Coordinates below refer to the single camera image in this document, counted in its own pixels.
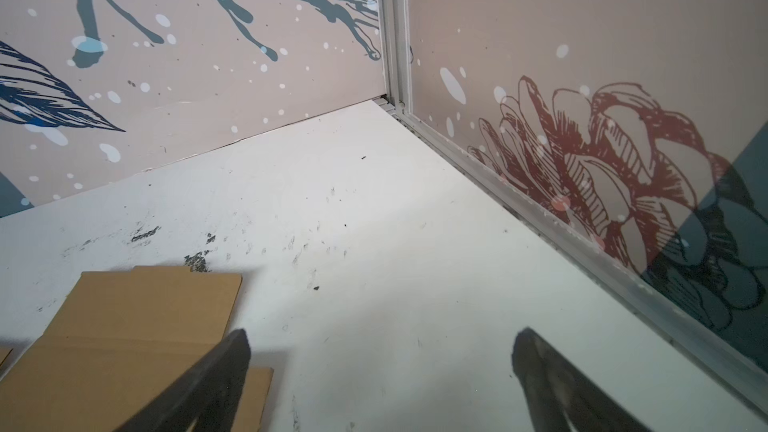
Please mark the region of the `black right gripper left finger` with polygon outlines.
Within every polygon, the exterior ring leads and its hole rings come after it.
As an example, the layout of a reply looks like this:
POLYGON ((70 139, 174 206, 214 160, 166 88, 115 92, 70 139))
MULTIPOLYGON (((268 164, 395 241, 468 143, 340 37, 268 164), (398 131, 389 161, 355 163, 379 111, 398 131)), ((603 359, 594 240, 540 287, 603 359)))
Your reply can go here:
POLYGON ((246 332, 234 330, 118 429, 231 430, 250 357, 246 332))

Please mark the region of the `brown cardboard paper box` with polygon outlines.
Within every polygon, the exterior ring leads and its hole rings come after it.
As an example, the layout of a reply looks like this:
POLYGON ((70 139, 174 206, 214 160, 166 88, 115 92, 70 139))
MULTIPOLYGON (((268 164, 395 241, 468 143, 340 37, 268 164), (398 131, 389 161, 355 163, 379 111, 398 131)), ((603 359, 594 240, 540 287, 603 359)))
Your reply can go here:
MULTIPOLYGON (((5 431, 120 431, 229 333, 243 279, 188 267, 85 272, 1 382, 5 431)), ((273 378, 251 365, 233 427, 261 427, 273 378)))

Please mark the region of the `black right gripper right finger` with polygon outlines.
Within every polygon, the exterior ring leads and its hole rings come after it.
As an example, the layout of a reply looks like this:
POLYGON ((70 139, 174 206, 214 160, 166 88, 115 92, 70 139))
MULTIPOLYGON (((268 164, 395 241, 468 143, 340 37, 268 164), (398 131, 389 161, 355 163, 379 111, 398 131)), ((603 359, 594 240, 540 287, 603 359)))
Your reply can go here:
POLYGON ((650 431, 531 328, 517 334, 511 365, 536 431, 650 431))

